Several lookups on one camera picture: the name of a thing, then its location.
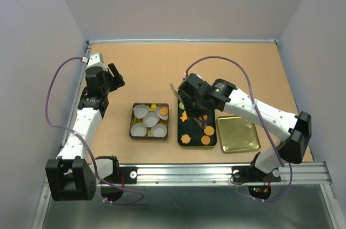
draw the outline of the tan tabletop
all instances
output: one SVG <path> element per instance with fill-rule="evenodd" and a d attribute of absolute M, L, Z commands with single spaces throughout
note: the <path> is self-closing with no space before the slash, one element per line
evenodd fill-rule
<path fill-rule="evenodd" d="M 297 113 L 281 59 L 274 44 L 96 44 L 92 53 L 103 55 L 104 63 L 114 63 L 125 86 L 109 94 L 109 106 L 96 130 L 91 149 L 95 156 L 115 155 L 120 163 L 234 163 L 250 162 L 256 152 L 223 153 L 221 144 L 212 149 L 186 149 L 177 142 L 177 88 L 193 61 L 210 55 L 229 57 L 248 73 L 255 98 L 286 112 Z M 248 92 L 242 72 L 233 64 L 211 59 L 195 65 L 190 73 L 200 74 L 210 84 L 217 78 L 234 83 Z M 164 142 L 132 141 L 129 127 L 132 105 L 168 103 L 169 132 Z M 216 118 L 223 114 L 216 111 Z M 268 149 L 264 130 L 257 127 L 260 151 Z M 312 161 L 310 149 L 305 162 Z"/>

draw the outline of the table surface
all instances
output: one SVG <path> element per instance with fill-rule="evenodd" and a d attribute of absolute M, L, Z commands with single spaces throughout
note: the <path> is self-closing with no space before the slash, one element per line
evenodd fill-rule
<path fill-rule="evenodd" d="M 195 60 L 210 55 L 229 57 L 248 73 L 255 98 L 286 112 L 297 113 L 280 56 L 274 44 L 266 43 L 197 43 L 197 44 L 95 44 L 93 53 L 101 53 L 104 63 L 114 63 L 125 86 L 109 94 L 109 106 L 96 130 L 91 149 L 95 156 L 114 155 L 120 163 L 237 163 L 250 162 L 256 152 L 223 153 L 218 142 L 212 149 L 186 149 L 177 142 L 177 99 L 170 89 L 182 82 L 183 73 Z M 233 64 L 218 59 L 202 61 L 191 73 L 198 73 L 209 83 L 217 78 L 248 91 L 246 79 Z M 168 140 L 132 141 L 129 127 L 132 105 L 168 103 Z M 224 116 L 216 111 L 216 118 Z M 260 151 L 270 142 L 261 127 L 256 127 Z M 304 157 L 311 162 L 310 149 Z"/>

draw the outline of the cable connector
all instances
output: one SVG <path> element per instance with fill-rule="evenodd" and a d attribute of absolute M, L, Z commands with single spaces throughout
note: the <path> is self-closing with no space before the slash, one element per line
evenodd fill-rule
<path fill-rule="evenodd" d="M 87 57 L 82 57 L 82 60 L 81 60 L 81 61 L 82 61 L 83 63 L 87 64 L 87 63 L 88 63 L 88 60 L 89 60 L 89 59 L 88 59 Z"/>

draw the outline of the gray wall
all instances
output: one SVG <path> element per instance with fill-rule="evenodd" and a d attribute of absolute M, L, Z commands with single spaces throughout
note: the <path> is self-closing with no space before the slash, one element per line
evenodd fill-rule
<path fill-rule="evenodd" d="M 301 0 L 66 0 L 87 40 L 279 38 Z"/>
<path fill-rule="evenodd" d="M 279 42 L 300 110 L 313 118 L 310 147 L 326 161 L 346 218 L 346 0 L 303 0 Z"/>
<path fill-rule="evenodd" d="M 47 158 L 62 132 L 44 119 L 46 91 L 59 64 L 85 53 L 64 0 L 0 0 L 0 228 L 31 228 Z M 66 123 L 80 65 L 58 77 L 50 116 Z"/>

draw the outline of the orange cookie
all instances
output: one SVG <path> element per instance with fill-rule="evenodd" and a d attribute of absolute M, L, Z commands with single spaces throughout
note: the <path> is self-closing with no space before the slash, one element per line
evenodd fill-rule
<path fill-rule="evenodd" d="M 208 136 L 212 136 L 214 134 L 215 130 L 214 128 L 212 128 L 212 126 L 207 126 L 205 129 L 204 129 L 204 133 Z"/>
<path fill-rule="evenodd" d="M 160 114 L 161 114 L 162 116 L 168 115 L 168 108 L 167 108 L 167 107 L 162 107 L 162 108 L 160 109 Z"/>
<path fill-rule="evenodd" d="M 188 134 L 184 134 L 181 138 L 183 144 L 188 144 L 191 141 L 191 138 Z"/>
<path fill-rule="evenodd" d="M 202 144 L 203 145 L 208 145 L 209 143 L 210 143 L 210 137 L 209 136 L 203 136 L 202 138 L 201 138 L 201 142 L 202 142 Z"/>
<path fill-rule="evenodd" d="M 180 117 L 180 119 L 182 119 L 183 122 L 185 122 L 188 119 L 188 116 L 186 115 L 186 111 L 183 112 L 182 117 Z"/>

